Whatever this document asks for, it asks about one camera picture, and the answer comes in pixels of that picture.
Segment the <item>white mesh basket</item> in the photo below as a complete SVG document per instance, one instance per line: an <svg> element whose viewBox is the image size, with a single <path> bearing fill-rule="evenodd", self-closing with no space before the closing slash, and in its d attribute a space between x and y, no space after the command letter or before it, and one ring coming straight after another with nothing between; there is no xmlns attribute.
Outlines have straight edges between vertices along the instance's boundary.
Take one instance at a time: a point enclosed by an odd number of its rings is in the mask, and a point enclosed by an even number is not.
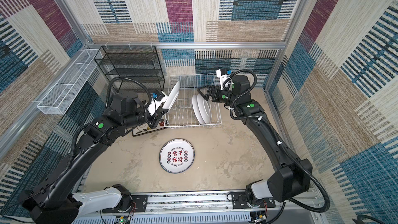
<svg viewBox="0 0 398 224"><path fill-rule="evenodd" d="M48 91L37 108L44 114L65 114L97 66L94 57L101 58L101 52L94 49L84 50Z"/></svg>
<svg viewBox="0 0 398 224"><path fill-rule="evenodd" d="M180 82L180 92L176 102L167 112L165 126L175 127L198 127L216 126L221 124L221 113L218 103L208 101L211 113L209 124L200 124L192 107L192 96L199 94L196 89L205 85L215 85L214 74L198 75L171 75L169 80L168 94L177 82Z"/></svg>

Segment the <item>red wire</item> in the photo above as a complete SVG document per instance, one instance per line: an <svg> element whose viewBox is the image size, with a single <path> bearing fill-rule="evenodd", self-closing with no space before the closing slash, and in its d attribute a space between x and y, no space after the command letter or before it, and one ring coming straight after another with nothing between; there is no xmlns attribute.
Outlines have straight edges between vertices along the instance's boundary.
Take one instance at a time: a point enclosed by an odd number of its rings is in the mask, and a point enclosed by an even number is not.
<svg viewBox="0 0 398 224"><path fill-rule="evenodd" d="M132 213L132 216L134 216L134 213L135 213L135 206L136 206L136 205L135 205L135 202L133 202L133 204L134 204L134 207L133 207L132 210L129 212L129 216L130 216L130 214L131 214L132 211L134 211L134 212Z"/></svg>
<svg viewBox="0 0 398 224"><path fill-rule="evenodd" d="M267 206L267 204L266 204L266 201L265 201L265 200L263 200L263 202L264 202L264 206L266 207L266 216L267 216L268 206Z"/></svg>

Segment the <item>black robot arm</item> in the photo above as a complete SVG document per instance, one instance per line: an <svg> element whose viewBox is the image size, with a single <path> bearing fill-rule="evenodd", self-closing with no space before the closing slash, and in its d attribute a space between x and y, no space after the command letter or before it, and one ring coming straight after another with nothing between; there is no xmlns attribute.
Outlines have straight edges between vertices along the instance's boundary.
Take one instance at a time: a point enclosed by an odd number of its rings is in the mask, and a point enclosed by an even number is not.
<svg viewBox="0 0 398 224"><path fill-rule="evenodd" d="M158 100L164 97L157 92ZM22 206L30 212L36 223L72 223L79 213L82 203L71 194L74 185L91 164L110 147L118 137L139 125L147 123L155 127L167 109L158 108L153 115L144 110L145 106L134 92L118 93L102 116L85 125L75 149L64 157L54 171L32 190L24 190L19 195ZM114 185L123 196L119 203L121 210L130 206L130 192L121 185Z"/></svg>
<svg viewBox="0 0 398 224"><path fill-rule="evenodd" d="M247 76L237 75L239 72L251 73L254 83L250 85ZM219 86L207 85L199 87L197 91L205 100L209 100L211 97L213 102L224 103L224 107L229 107L231 117L241 120L257 137L275 170L266 183L275 200L278 202L290 200L313 212L327 211L330 207L330 200L325 189L312 176L312 164L308 159L301 160L296 153L289 149L272 127L262 106L251 99L250 91L256 83L256 75L248 70L237 71L231 75L229 81L221 83L223 89ZM231 90L228 90L229 86L225 88L228 83L232 85ZM320 189L325 199L325 204L321 208L307 206L292 198L307 191L310 181L313 181ZM251 190L252 184L246 187L246 197L251 206L256 206L262 202L262 199L256 198L256 193Z"/></svg>

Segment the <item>beige table surface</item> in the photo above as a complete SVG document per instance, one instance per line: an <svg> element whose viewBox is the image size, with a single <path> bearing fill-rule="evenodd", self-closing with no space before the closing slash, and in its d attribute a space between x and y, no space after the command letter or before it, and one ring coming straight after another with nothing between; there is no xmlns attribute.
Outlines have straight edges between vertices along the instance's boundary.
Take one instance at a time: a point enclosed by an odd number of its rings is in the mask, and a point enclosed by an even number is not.
<svg viewBox="0 0 398 224"><path fill-rule="evenodd" d="M251 93L276 128L262 89ZM222 124L216 127L168 128L118 138L93 163L85 192L117 183L131 192L244 189L269 178L274 170L257 138L241 121L232 120L222 105L220 110ZM195 149L192 166L179 174L168 173L159 164L162 146L175 138L188 140Z"/></svg>

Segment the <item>plate on floor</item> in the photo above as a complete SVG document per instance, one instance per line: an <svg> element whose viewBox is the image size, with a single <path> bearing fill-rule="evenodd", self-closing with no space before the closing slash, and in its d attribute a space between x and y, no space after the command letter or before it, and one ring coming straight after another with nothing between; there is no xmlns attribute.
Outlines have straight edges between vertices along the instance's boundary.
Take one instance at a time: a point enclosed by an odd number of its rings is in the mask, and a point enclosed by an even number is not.
<svg viewBox="0 0 398 224"><path fill-rule="evenodd" d="M184 139L173 139L160 150L159 162L170 173L181 173L188 169L195 158L192 145Z"/></svg>
<svg viewBox="0 0 398 224"><path fill-rule="evenodd" d="M200 124L204 124L205 121L203 120L202 116L200 115L198 99L197 99L196 94L194 94L192 96L192 107L193 107L193 112L195 113L196 119L199 121Z"/></svg>
<svg viewBox="0 0 398 224"><path fill-rule="evenodd" d="M210 107L209 103L205 101L205 99L198 94L198 107L200 111L200 115L202 116L204 122L206 124L210 123L211 116L210 116Z"/></svg>

